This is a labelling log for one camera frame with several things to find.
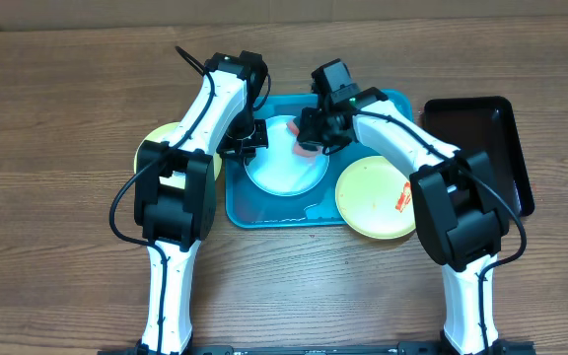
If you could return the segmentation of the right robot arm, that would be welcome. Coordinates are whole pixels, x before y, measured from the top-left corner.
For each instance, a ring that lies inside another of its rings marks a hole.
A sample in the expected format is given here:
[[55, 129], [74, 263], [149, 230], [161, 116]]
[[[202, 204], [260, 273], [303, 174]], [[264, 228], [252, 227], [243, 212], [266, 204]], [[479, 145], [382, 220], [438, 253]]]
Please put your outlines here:
[[500, 352], [492, 282], [514, 212], [499, 193], [487, 154], [439, 140], [388, 100], [305, 108], [293, 132], [310, 151], [360, 143], [408, 177], [418, 238], [442, 267], [446, 347], [453, 354]]

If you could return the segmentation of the light blue plate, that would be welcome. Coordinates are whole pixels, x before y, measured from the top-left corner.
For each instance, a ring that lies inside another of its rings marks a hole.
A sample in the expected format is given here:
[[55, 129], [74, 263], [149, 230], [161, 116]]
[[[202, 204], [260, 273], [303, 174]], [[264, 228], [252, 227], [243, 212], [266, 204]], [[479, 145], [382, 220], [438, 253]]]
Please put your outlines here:
[[277, 115], [265, 120], [268, 146], [256, 150], [245, 166], [249, 179], [263, 191], [276, 196], [295, 196], [313, 189], [324, 177], [329, 157], [304, 157], [294, 152], [297, 142], [287, 124], [293, 115]]

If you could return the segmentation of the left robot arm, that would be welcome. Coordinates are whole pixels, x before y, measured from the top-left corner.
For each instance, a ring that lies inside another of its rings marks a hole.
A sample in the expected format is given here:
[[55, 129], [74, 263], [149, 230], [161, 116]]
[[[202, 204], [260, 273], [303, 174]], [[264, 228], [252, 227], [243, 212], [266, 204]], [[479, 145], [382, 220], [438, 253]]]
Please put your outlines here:
[[150, 257], [147, 325], [140, 354], [186, 354], [196, 256], [216, 212], [214, 157], [237, 124], [245, 140], [257, 131], [257, 96], [267, 73], [206, 69], [194, 102], [161, 141], [145, 139], [136, 155], [134, 219]]

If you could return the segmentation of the red sponge with green scourer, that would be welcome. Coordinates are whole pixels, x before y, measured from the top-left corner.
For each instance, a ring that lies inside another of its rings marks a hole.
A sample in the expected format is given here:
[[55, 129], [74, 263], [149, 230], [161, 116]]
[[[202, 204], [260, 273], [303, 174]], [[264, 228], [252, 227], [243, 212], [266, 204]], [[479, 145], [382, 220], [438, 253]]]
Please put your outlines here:
[[[300, 129], [298, 127], [298, 124], [296, 123], [296, 121], [294, 119], [291, 119], [287, 122], [287, 129], [295, 137], [297, 137], [300, 133]], [[301, 156], [301, 157], [310, 158], [310, 157], [315, 157], [317, 155], [320, 155], [321, 150], [317, 146], [313, 146], [313, 145], [308, 146], [306, 144], [301, 144], [298, 140], [296, 140], [294, 145], [293, 145], [293, 153], [298, 155], [298, 156]]]

